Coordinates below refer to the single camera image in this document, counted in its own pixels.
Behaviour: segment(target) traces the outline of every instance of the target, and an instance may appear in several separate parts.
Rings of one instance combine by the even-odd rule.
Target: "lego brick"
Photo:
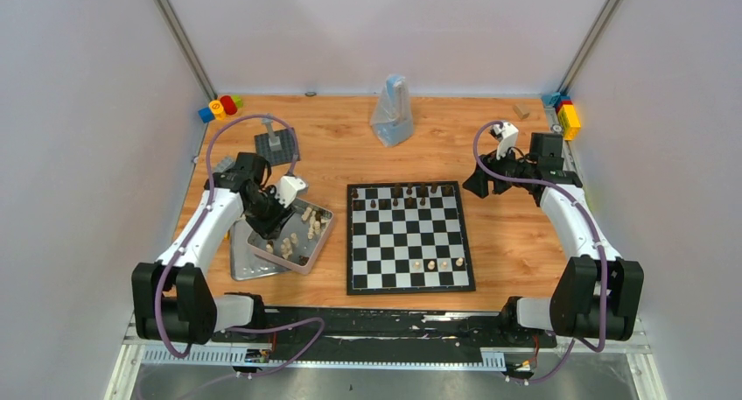
[[[224,95],[219,99],[219,101],[221,102],[221,106],[224,107],[224,112],[227,113],[227,116],[231,116],[237,112],[237,105],[235,104],[235,101],[232,100],[231,96]]]
[[[208,123],[214,119],[214,113],[211,112],[209,107],[204,107],[199,110],[199,117],[201,117],[202,122]]]
[[[557,101],[559,101],[560,96],[562,95],[559,94],[558,92],[555,92],[553,94],[541,95],[541,103],[543,103],[544,107],[553,107],[554,104],[556,104]]]
[[[224,107],[221,105],[221,102],[219,102],[219,100],[213,100],[209,102],[209,108],[211,109],[214,118],[216,118],[217,120],[224,120],[225,118],[227,118],[227,113],[224,112]]]
[[[234,105],[236,105],[238,109],[241,109],[243,105],[242,98],[239,95],[231,95],[231,96],[232,96],[232,101],[234,101]]]
[[[562,109],[562,106],[564,104],[572,105],[572,100],[563,100],[556,103],[556,106],[554,107],[554,110],[558,113],[560,109]]]
[[[529,117],[531,112],[529,111],[529,108],[526,107],[523,104],[515,104],[513,106],[513,111],[515,111],[515,114],[520,118],[521,120],[524,120]]]
[[[574,105],[562,105],[562,109],[556,115],[556,118],[564,130],[564,140],[572,140],[578,135],[581,126]]]

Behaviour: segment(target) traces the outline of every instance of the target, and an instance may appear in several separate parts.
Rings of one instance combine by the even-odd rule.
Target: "white wall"
[[[605,0],[171,0],[221,92],[551,92]]]
[[[152,0],[0,7],[0,398],[98,399],[205,97]]]
[[[672,399],[739,398],[742,0],[625,0],[577,78],[591,206]]]

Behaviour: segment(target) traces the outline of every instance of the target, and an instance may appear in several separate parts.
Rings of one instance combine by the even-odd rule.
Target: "plastic bag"
[[[391,74],[387,78],[369,124],[387,147],[400,144],[412,136],[412,107],[404,76]]]

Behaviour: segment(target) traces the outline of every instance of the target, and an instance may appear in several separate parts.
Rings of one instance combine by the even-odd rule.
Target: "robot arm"
[[[170,339],[206,343],[214,334],[231,326],[260,326],[263,302],[251,294],[228,294],[214,299],[206,273],[229,228],[243,215],[262,238],[272,239],[293,214],[291,203],[308,186],[298,177],[283,176],[277,186],[265,186],[270,176],[268,162],[253,153],[240,153],[231,168],[213,175],[213,198],[209,183],[195,214],[175,242],[155,263],[140,263],[131,275],[136,332],[143,339],[159,339],[154,299],[157,283],[167,262],[177,258],[165,282],[165,290],[177,289],[175,297],[163,297],[162,315]],[[189,239],[183,250],[183,241]]]
[[[502,313],[511,329],[550,330],[558,335],[597,338],[599,336],[599,283],[601,245],[608,260],[608,297],[606,308],[606,338],[627,340],[633,330],[639,305],[644,273],[637,262],[628,262],[606,240],[597,224],[600,242],[594,242],[585,218],[573,202],[544,184],[518,182],[519,179],[538,179],[559,185],[580,205],[587,209],[582,183],[574,172],[564,171],[563,139],[555,133],[534,133],[528,154],[516,159],[510,150],[515,145],[517,128],[507,122],[496,123],[490,133],[500,141],[498,149],[479,158],[491,171],[515,181],[497,179],[486,174],[477,165],[472,177],[463,187],[480,198],[493,193],[502,194],[511,186],[522,187],[551,220],[568,259],[567,267],[551,298],[510,298]]]

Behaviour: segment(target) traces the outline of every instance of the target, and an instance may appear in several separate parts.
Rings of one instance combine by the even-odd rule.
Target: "chessboard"
[[[349,185],[347,200],[348,295],[475,290],[459,183]]]

